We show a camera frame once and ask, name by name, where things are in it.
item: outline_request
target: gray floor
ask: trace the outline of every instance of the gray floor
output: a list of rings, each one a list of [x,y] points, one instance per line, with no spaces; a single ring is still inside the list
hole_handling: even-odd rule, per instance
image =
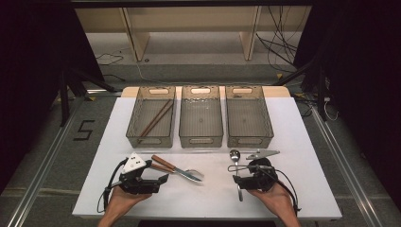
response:
[[[92,41],[97,56],[102,53],[124,56],[123,61],[111,65],[101,65],[103,74],[113,75],[106,76],[106,81],[117,88],[155,85],[162,82],[175,85],[202,82],[271,84],[277,80],[277,74],[282,73],[267,64],[267,53],[260,43],[255,44],[253,60],[244,61],[239,39],[234,33],[202,34],[201,36],[200,34],[155,34],[150,38],[144,60],[138,64],[140,70],[133,63],[123,36],[106,37],[107,40],[114,40],[110,45],[101,44],[104,41],[102,36],[88,34],[88,37]],[[274,62],[274,57],[271,56],[270,60]],[[99,63],[108,64],[113,59],[102,61],[99,60]],[[290,66],[278,63],[281,67],[291,70]],[[290,82],[287,84],[288,89],[292,93],[301,93],[299,88],[301,81],[302,77]],[[97,88],[90,83],[86,83],[86,86],[88,89]],[[96,226],[97,224],[96,219],[77,218],[71,213],[117,96],[110,94],[88,96],[92,99],[86,98],[79,106],[60,152],[26,217],[24,226]],[[310,113],[309,107],[304,103],[299,102],[298,107],[300,114]],[[327,111],[336,112],[335,107],[332,106],[328,106]],[[92,130],[90,138],[84,141],[74,140],[86,136],[86,133],[78,132],[81,122],[85,120],[93,121],[86,123],[84,128]],[[343,218],[336,221],[302,220],[303,226],[368,226],[315,117],[313,115],[305,116],[304,122]],[[56,99],[48,112],[47,123],[38,134],[31,152],[26,155],[0,197],[0,226],[7,225],[14,208],[24,196],[26,189],[29,188],[56,134],[61,129],[60,123],[61,104]],[[339,115],[336,121],[328,120],[327,124],[338,140],[347,161],[352,165],[362,188],[374,205],[383,226],[401,226],[399,210],[371,170],[367,160],[361,155],[361,150],[341,116]],[[136,226],[137,222],[138,220],[135,219],[122,218],[115,226]]]

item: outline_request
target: white table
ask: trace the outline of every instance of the white table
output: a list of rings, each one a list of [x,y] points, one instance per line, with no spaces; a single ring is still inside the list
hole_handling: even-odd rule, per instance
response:
[[[160,191],[146,201],[134,206],[127,216],[140,219],[252,219],[275,218],[255,197],[243,190],[244,200],[239,201],[236,184],[227,167],[233,162],[227,148],[226,129],[221,148],[181,148],[179,139],[180,96],[175,105],[176,120],[173,148],[132,148],[126,138],[135,97],[120,97],[114,104],[109,123],[104,131],[96,157],[80,192],[73,215],[83,218],[100,218],[96,211],[97,201],[107,185],[117,164],[134,151],[148,160],[157,153],[182,169],[195,168],[205,175],[202,183],[188,181],[178,174],[171,174]],[[302,208],[301,219],[331,220],[341,218],[322,167],[312,147],[305,125],[295,101],[291,97],[267,97],[270,121],[274,131],[269,149],[280,154],[269,157],[272,165],[284,171],[292,181]],[[222,97],[223,125],[225,100]],[[240,165],[250,161],[246,156],[255,149],[240,148]],[[151,168],[145,170],[144,179],[154,180],[165,173]],[[241,176],[249,171],[240,172]],[[284,176],[279,179],[290,188]]]

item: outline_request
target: transparent plastic bin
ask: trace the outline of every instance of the transparent plastic bin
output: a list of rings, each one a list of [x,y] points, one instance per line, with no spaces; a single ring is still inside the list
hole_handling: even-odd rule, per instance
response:
[[[133,148],[171,148],[175,87],[140,87],[127,129]]]
[[[219,148],[223,137],[218,86],[184,86],[180,141],[183,148]]]
[[[273,138],[261,86],[226,86],[227,146],[267,148]]]

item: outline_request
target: spoon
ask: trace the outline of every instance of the spoon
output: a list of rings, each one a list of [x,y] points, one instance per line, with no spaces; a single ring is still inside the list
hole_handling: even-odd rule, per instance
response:
[[[238,176],[239,174],[238,174],[238,161],[239,161],[239,158],[241,157],[241,154],[239,153],[239,151],[238,150],[236,150],[236,149],[232,149],[231,151],[230,151],[230,158],[231,158],[231,160],[233,160],[233,162],[235,163],[235,169],[236,169],[236,176]],[[241,189],[239,188],[239,185],[237,186],[238,187],[238,196],[239,196],[239,200],[240,201],[242,201],[243,199],[242,199],[242,191],[241,191]]]

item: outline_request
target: floor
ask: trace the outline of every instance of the floor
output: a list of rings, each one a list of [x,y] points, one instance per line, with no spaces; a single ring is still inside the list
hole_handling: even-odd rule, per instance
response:
[[[125,34],[87,35],[106,82],[116,88],[205,82],[267,85],[287,75],[285,70],[293,70],[268,54],[259,41],[255,42],[253,59],[244,61],[238,34],[232,32],[152,33],[145,57],[138,64],[133,61]],[[271,39],[273,35],[264,32],[260,36]],[[300,36],[301,33],[296,33],[291,44],[296,45]],[[287,56],[283,48],[278,46],[275,50]],[[340,113],[337,114],[335,106],[327,105],[327,114],[333,120],[322,123],[313,103],[305,101],[314,94],[302,94],[302,79],[299,77],[286,86],[292,94],[301,96],[296,98],[300,114],[343,214],[343,218],[336,221],[302,220],[303,226],[401,226],[400,211],[364,159]],[[91,83],[85,85],[91,91],[98,89]],[[31,152],[0,197],[0,226],[8,225],[19,202],[35,185],[33,179],[42,179],[42,182],[37,196],[26,207],[23,226],[96,226],[97,219],[82,219],[71,213],[118,95],[105,92],[93,92],[85,98],[70,95],[73,120],[63,128],[60,127],[61,103],[59,99],[54,101]],[[92,131],[89,139],[82,140],[87,136],[82,129]],[[324,135],[328,131],[332,136]],[[50,153],[56,155],[48,162],[48,167],[42,166]],[[42,176],[37,174],[39,169],[45,169]],[[346,170],[351,171],[351,177],[344,172]],[[360,208],[361,199],[372,205],[377,222],[369,221],[372,214]],[[115,226],[137,226],[138,222],[122,218]],[[282,226],[279,220],[275,223]]]

